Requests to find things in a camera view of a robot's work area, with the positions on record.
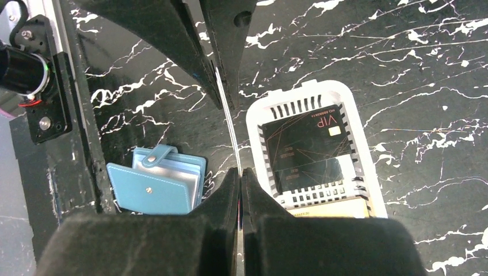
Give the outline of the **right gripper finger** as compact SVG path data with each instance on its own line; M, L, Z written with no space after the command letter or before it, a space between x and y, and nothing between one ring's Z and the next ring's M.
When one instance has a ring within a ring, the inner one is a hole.
M407 229L387 218L295 217L241 177L246 275L425 275Z
M37 275L234 275L239 173L185 215L78 214L51 237Z

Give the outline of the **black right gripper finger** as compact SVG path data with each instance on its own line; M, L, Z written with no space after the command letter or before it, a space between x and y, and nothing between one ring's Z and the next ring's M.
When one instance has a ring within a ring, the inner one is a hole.
M183 1L85 0L79 7L130 31L194 78L218 109L222 108L214 70Z
M200 7L228 107L239 106L239 68L257 0L201 0Z

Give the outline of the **blue leather card holder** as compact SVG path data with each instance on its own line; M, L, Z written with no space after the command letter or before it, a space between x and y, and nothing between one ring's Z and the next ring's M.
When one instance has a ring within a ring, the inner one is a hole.
M108 163L117 205L150 215L187 214L201 204L207 161L159 144L134 149L130 167Z

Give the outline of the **black VIP card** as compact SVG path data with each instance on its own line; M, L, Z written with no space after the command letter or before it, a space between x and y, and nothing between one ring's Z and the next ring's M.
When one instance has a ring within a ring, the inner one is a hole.
M224 115L226 118L226 124L227 124L227 128L228 128L228 132L230 135L231 145L232 145L234 155L236 158L238 175L239 175L239 177L241 177L243 170L242 170L241 158L240 158L240 154L239 154L238 141L237 141L237 137L236 137L235 129L234 129L234 123L232 121L230 107L228 105L228 101L226 98L226 91L224 89L223 82L222 82L222 79L220 77L219 69L217 66L215 66L214 69L215 69L216 83L218 86L220 98L222 100L222 107L223 107Z

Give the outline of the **white plastic basket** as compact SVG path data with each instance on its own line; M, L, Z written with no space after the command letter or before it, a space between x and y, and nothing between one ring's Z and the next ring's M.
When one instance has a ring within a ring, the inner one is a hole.
M246 126L262 189L296 217L387 217L352 91L337 80L274 90Z

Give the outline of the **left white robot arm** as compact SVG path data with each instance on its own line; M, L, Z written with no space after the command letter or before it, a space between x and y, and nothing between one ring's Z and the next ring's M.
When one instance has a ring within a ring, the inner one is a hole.
M1 89L21 97L30 137L40 144L73 128L67 101L74 92L73 74L67 54L56 49L48 18L30 18L26 3L18 5L10 42L1 44ZM183 1L81 1L81 6L148 42L219 102L211 64Z

